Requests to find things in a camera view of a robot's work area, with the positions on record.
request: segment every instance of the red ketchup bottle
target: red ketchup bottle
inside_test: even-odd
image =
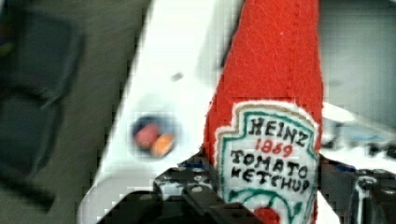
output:
[[[218,195],[269,224],[317,216],[317,28],[317,0],[246,0],[206,118]]]

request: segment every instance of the white table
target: white table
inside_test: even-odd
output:
[[[94,184],[78,209],[78,223],[96,223],[125,195],[152,190],[152,181],[198,151],[219,63],[240,0],[153,1]],[[172,81],[181,74],[179,81]],[[131,125],[147,114],[171,116],[177,146],[160,161],[142,160]],[[318,196],[318,223],[337,223]]]

